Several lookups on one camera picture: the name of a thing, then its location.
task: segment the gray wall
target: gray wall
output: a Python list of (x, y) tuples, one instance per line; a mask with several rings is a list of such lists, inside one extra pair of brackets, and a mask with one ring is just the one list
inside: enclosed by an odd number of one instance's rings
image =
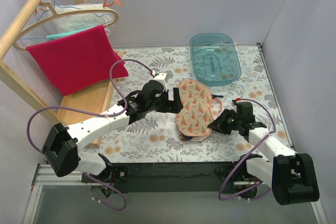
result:
[[(0, 0), (0, 35), (27, 0)], [(46, 80), (29, 54), (11, 49), (5, 62), (47, 103), (57, 104), (61, 96)], [(26, 125), (34, 110), (0, 82), (0, 223), (21, 223), (30, 195), (37, 162), (43, 156), (28, 143)], [(50, 125), (43, 118), (33, 122), (34, 141), (42, 146)]]
[(286, 0), (265, 57), (294, 147), (314, 159), (321, 200), (336, 223), (336, 0)]
[(265, 40), (285, 0), (120, 1), (122, 7), (113, 5), (120, 15), (109, 37), (114, 47), (189, 45), (200, 33), (224, 33), (234, 42), (254, 45)]

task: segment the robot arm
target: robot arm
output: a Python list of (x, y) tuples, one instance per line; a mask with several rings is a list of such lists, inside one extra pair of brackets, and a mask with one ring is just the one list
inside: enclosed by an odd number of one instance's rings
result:
[[(224, 110), (208, 128), (222, 134), (238, 131), (248, 142), (257, 145), (268, 134), (267, 127), (255, 121), (250, 102), (233, 101), (235, 110)], [(239, 172), (255, 176), (266, 183), (281, 205), (317, 201), (319, 189), (312, 158), (299, 154), (283, 145), (273, 136), (268, 136), (258, 149), (267, 157), (250, 155)]]
[(178, 88), (173, 89), (174, 100), (169, 100), (166, 74), (157, 74), (146, 83), (142, 90), (136, 90), (126, 96), (127, 110), (118, 116), (107, 116), (121, 112), (125, 107), (121, 100), (102, 114), (105, 117), (92, 117), (83, 122), (64, 127), (56, 124), (52, 127), (42, 152), (58, 177), (70, 174), (74, 170), (89, 172), (99, 176), (110, 173), (111, 164), (102, 154), (80, 152), (87, 144), (119, 127), (127, 126), (143, 119), (151, 111), (179, 113), (183, 108)]

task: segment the red towel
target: red towel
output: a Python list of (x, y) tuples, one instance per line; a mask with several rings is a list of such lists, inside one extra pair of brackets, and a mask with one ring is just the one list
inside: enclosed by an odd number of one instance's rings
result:
[[(121, 59), (113, 51), (103, 26), (26, 49), (63, 95), (108, 80), (111, 66)], [(124, 62), (114, 68), (113, 78), (128, 76), (123, 65)]]

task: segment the plastic container lid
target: plastic container lid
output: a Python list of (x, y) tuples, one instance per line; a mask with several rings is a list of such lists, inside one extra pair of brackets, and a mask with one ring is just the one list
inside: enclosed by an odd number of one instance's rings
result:
[(207, 86), (228, 85), (242, 73), (232, 39), (225, 34), (195, 35), (190, 52), (194, 74)]

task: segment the floral eye mask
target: floral eye mask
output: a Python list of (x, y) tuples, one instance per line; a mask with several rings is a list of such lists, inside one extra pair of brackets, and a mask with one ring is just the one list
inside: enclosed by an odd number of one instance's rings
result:
[(210, 89), (198, 81), (181, 81), (177, 87), (183, 104), (183, 109), (176, 115), (177, 128), (183, 136), (196, 137), (193, 141), (203, 140), (211, 132), (207, 126), (223, 110), (222, 102), (212, 99)]

